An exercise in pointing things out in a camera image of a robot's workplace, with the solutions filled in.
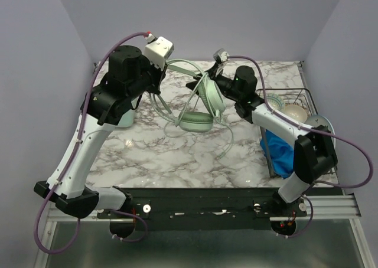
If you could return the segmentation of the mint green wired headphones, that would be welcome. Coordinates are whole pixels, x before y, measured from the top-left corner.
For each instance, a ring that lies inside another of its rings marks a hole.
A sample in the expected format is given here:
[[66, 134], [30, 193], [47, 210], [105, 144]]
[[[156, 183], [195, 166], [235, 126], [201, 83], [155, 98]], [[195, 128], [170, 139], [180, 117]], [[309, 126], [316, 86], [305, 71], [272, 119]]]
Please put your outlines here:
[[[156, 113], [176, 128], [188, 133], [207, 133], [212, 130], [216, 123], [229, 129], [224, 123], [223, 113], [226, 105], [216, 83], [210, 79], [208, 72], [204, 71], [198, 64], [185, 59], [172, 59], [167, 61], [167, 68], [178, 73], [199, 76], [200, 81], [205, 81], [205, 91], [191, 91], [190, 97], [178, 116], [175, 116], [165, 100], [156, 94], [149, 94], [149, 101]], [[207, 112], [189, 111], [188, 107], [194, 95], [198, 95]]]

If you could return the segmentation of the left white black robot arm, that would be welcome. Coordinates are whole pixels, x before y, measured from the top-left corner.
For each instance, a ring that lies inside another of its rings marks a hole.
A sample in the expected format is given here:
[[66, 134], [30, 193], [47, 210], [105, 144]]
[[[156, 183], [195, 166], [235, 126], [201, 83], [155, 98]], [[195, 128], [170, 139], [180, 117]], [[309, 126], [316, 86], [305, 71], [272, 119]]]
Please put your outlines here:
[[167, 45], [148, 44], [144, 50], [118, 46], [106, 55], [107, 73], [98, 85], [90, 86], [64, 156], [48, 180], [35, 184], [35, 193], [78, 219], [97, 209], [110, 209], [119, 218], [130, 213], [131, 204], [121, 189], [91, 189], [86, 179], [107, 137], [122, 116], [135, 108], [132, 102], [146, 91], [159, 92], [171, 53]]

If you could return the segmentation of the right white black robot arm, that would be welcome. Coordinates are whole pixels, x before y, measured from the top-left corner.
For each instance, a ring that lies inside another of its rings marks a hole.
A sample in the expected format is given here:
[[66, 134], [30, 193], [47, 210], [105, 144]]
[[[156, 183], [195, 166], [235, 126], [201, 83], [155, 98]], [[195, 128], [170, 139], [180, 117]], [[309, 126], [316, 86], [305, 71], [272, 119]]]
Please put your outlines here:
[[206, 98], [212, 107], [220, 104], [215, 96], [234, 101], [236, 112], [242, 119], [271, 131], [293, 148], [294, 172], [278, 189], [271, 203], [275, 214], [287, 215], [293, 209], [293, 202], [321, 175], [336, 166], [338, 160], [331, 133], [323, 125], [317, 128], [300, 125], [270, 107], [256, 93], [257, 78], [249, 66], [238, 67], [233, 79], [225, 77], [217, 66], [212, 66], [206, 73], [208, 78], [203, 81], [204, 87], [198, 85], [201, 81], [198, 74], [186, 86], [197, 94], [205, 95], [209, 91]]

